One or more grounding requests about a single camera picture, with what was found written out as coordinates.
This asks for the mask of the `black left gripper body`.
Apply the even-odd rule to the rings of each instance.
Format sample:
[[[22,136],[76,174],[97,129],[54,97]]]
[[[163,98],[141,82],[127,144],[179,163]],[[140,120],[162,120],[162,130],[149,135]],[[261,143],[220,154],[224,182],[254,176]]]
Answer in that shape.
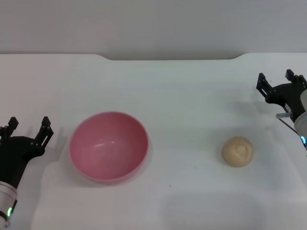
[[[15,189],[21,181],[28,162],[45,153],[45,144],[33,138],[15,136],[0,141],[0,182]]]

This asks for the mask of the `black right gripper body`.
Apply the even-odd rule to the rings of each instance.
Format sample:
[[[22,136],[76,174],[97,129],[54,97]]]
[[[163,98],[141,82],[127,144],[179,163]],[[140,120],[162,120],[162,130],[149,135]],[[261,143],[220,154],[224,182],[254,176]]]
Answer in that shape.
[[[277,104],[286,112],[292,113],[292,118],[298,118],[305,112],[300,96],[307,90],[306,83],[287,83],[266,90],[266,102]]]

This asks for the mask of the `pink bowl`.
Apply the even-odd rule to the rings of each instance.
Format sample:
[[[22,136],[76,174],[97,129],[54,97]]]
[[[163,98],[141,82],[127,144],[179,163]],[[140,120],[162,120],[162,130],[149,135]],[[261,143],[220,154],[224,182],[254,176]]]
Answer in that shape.
[[[140,121],[122,112],[102,112],[76,127],[69,155],[82,176],[113,184],[135,174],[149,148],[149,137]]]

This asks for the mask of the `round egg yolk pastry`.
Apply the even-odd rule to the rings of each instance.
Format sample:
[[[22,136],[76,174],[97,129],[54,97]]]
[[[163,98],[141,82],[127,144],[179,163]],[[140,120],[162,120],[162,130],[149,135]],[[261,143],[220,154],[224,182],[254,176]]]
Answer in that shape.
[[[244,167],[248,165],[253,155],[253,144],[242,136],[231,137],[222,147],[223,159],[233,167]]]

